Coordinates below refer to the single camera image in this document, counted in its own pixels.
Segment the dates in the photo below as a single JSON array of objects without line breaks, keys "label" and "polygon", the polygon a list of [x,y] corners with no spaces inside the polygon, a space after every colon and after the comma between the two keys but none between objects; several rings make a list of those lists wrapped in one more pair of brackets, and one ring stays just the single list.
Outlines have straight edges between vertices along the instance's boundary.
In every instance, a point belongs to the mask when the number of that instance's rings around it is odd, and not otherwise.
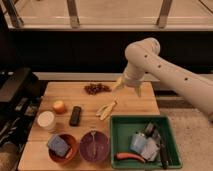
[{"label": "dates", "polygon": [[96,95],[97,93],[101,92],[111,92],[110,87],[102,83],[98,84],[90,83],[89,85],[86,85],[84,89],[88,94],[91,95]]}]

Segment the remote control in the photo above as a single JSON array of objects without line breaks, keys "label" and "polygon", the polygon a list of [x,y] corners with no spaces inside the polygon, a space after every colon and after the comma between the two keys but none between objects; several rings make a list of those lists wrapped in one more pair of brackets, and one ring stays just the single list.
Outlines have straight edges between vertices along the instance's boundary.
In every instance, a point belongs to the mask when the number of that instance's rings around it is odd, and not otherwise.
[{"label": "remote control", "polygon": [[69,121],[69,124],[71,126],[78,126],[80,113],[81,113],[81,107],[74,106],[73,110],[72,110],[71,117],[70,117],[70,121]]}]

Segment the cup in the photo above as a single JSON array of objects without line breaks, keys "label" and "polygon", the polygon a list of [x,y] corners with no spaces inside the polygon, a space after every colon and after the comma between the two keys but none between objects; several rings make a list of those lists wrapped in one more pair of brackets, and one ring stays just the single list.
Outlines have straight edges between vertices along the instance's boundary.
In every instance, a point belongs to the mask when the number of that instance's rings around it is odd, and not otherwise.
[{"label": "cup", "polygon": [[54,132],[56,125],[55,114],[51,111],[44,111],[38,116],[37,123],[44,130]]},{"label": "cup", "polygon": [[142,133],[135,133],[132,135],[132,141],[130,145],[130,149],[138,154],[141,153],[147,142],[147,138]]}]

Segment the spoon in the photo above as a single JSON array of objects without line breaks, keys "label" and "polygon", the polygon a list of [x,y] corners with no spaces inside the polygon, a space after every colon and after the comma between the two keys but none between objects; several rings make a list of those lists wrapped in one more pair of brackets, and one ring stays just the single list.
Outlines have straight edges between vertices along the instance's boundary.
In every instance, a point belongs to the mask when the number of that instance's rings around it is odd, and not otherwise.
[{"label": "spoon", "polygon": [[92,135],[93,157],[95,158],[95,156],[96,156],[96,143],[95,143],[95,134],[96,134],[96,131],[95,131],[95,130],[92,130],[90,133],[91,133],[91,135]]}]

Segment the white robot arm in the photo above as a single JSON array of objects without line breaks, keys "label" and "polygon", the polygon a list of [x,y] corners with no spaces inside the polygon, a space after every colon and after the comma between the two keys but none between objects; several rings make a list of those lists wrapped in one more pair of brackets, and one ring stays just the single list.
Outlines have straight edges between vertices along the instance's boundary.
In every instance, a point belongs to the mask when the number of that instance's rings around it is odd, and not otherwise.
[{"label": "white robot arm", "polygon": [[153,74],[213,122],[213,81],[178,67],[158,56],[160,44],[154,38],[130,44],[125,51],[128,64],[122,82],[138,88],[145,72]]}]

